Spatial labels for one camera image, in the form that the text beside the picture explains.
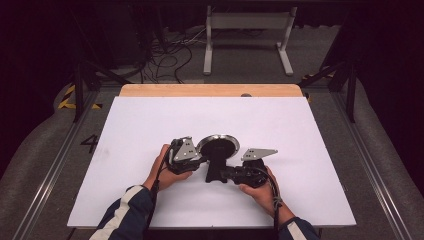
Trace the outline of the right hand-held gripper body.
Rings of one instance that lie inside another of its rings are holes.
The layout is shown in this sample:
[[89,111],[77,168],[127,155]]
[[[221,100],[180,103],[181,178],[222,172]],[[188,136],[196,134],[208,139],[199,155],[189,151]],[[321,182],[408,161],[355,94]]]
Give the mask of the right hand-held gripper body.
[[258,188],[268,179],[263,158],[276,154],[275,149],[249,148],[242,156],[241,166],[229,168],[229,178],[236,184],[246,184]]

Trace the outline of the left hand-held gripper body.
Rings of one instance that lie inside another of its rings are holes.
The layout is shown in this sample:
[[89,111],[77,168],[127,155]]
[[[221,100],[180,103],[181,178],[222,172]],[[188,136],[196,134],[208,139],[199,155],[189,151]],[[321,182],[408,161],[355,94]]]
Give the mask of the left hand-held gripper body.
[[174,139],[166,153],[166,165],[169,171],[179,175],[185,172],[196,171],[200,165],[194,160],[201,156],[196,150],[190,136]]

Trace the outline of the person's right hand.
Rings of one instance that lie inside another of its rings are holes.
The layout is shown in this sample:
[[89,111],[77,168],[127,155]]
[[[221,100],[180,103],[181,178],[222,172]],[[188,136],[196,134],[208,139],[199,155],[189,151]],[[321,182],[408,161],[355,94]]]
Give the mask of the person's right hand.
[[[270,182],[267,182],[266,184],[258,188],[252,188],[248,185],[240,184],[239,189],[243,193],[251,196],[254,201],[259,206],[261,206],[269,216],[271,216],[272,218],[275,217],[274,194]],[[284,224],[290,219],[294,218],[295,215],[283,201],[281,201],[280,204],[281,206],[278,209],[278,223]]]

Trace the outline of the person's left hand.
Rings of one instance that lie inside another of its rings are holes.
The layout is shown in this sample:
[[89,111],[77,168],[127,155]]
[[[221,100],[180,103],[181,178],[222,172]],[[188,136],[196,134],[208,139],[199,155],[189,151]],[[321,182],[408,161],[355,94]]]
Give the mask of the person's left hand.
[[158,190],[162,191],[178,181],[186,180],[192,175],[192,172],[185,172],[185,173],[176,175],[172,173],[171,171],[169,171],[165,166],[161,165],[163,157],[165,156],[168,148],[169,148],[168,144],[164,144],[162,146],[160,150],[160,154],[156,157],[148,177],[142,183],[142,185],[149,190],[152,189],[155,180],[159,181]]

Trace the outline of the white board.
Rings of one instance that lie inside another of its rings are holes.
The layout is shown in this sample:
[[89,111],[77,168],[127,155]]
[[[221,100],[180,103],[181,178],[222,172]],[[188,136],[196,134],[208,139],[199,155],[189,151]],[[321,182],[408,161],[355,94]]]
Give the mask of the white board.
[[[163,144],[228,134],[240,149],[264,148],[283,201],[316,227],[356,223],[344,189],[303,97],[117,97],[68,224],[91,228],[125,190],[140,184]],[[201,165],[160,192],[151,222],[165,228],[262,228],[272,219],[231,182],[206,182]]]

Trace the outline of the person's dark clothing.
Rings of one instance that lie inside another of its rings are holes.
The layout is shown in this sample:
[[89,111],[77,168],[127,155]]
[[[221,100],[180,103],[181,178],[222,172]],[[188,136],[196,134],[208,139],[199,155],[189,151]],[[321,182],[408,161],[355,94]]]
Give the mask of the person's dark clothing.
[[148,230],[143,240],[276,240],[272,229]]

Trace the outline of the yellow and black floor tape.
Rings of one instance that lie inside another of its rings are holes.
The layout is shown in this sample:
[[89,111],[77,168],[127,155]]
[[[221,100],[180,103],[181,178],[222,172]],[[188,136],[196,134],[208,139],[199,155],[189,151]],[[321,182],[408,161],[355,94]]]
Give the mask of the yellow and black floor tape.
[[60,101],[58,108],[59,109],[75,109],[76,108],[76,104],[75,103],[70,103],[69,99],[71,97],[71,95],[75,92],[75,85],[71,84],[68,89],[66,90],[62,100]]
[[318,79],[325,78],[327,76],[332,75],[334,72],[335,72],[335,70],[325,69],[325,70],[319,71],[318,73],[315,73],[315,74],[307,74],[307,75],[304,75],[302,77],[302,81],[306,81],[306,80],[314,78],[314,77],[317,77]]

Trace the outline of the black metal stand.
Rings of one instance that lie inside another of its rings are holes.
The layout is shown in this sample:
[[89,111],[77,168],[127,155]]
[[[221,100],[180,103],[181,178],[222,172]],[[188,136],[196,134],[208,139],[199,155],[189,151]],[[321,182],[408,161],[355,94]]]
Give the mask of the black metal stand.
[[75,74],[75,99],[76,99],[76,111],[74,122],[78,122],[84,113],[84,90],[83,84],[86,83],[90,91],[98,91],[101,83],[96,72],[100,72],[107,78],[120,83],[121,85],[129,84],[129,81],[125,78],[113,73],[112,71],[104,68],[96,63],[83,60],[76,65],[74,70]]
[[[355,93],[356,93],[356,69],[355,64],[348,61],[342,61],[332,66],[323,68],[322,70],[335,70],[330,83],[327,85],[331,92],[340,92],[344,85],[347,85],[347,96],[346,96],[346,114],[349,120],[354,123],[354,104],[355,104]],[[298,83],[300,88],[311,85],[318,81],[317,77],[301,81]]]

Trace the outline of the aluminium floor rail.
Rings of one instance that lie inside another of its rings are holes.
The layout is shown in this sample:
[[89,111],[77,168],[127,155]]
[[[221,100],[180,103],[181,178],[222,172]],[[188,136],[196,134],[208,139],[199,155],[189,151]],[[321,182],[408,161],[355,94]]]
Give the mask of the aluminium floor rail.
[[89,92],[86,99],[83,101],[84,110],[82,111],[79,119],[71,124],[69,131],[62,143],[58,153],[56,154],[49,171],[45,175],[41,185],[38,187],[35,197],[29,206],[23,220],[21,221],[18,229],[16,230],[12,240],[27,240],[46,204],[49,196],[54,189],[54,186],[62,172],[66,163],[66,158],[69,155],[71,146],[78,134],[85,118],[89,112],[89,108],[94,104],[98,96],[97,92]]
[[394,232],[397,240],[413,240],[412,236],[402,219],[400,212],[394,203],[392,195],[384,183],[373,158],[365,145],[365,142],[356,126],[346,113],[347,106],[339,93],[332,93],[331,97],[345,122],[349,133],[361,156],[361,164],[366,172],[370,184],[375,192],[381,208]]

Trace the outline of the white metal stand frame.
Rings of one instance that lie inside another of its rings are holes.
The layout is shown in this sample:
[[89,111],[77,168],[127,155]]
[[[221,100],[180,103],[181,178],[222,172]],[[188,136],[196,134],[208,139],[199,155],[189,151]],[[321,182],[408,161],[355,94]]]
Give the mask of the white metal stand frame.
[[206,14],[206,48],[204,56],[203,74],[210,75],[212,73],[213,59],[213,29],[273,29],[281,30],[283,38],[276,43],[276,48],[280,56],[285,74],[292,76],[294,74],[286,47],[291,34],[291,30],[296,18],[297,8],[292,7],[290,10],[276,13],[222,13],[214,12],[211,6],[207,7]]

